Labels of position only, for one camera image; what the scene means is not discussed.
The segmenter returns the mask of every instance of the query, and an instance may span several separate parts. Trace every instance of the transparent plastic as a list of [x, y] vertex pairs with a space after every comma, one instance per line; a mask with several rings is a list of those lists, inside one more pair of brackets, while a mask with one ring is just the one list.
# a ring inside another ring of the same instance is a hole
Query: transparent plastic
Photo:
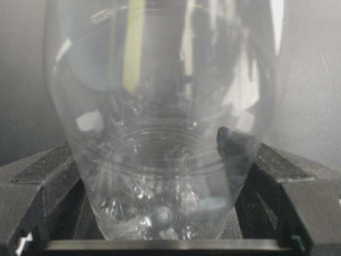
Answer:
[[273, 108], [250, 2], [49, 2], [50, 92], [106, 239], [223, 231]]

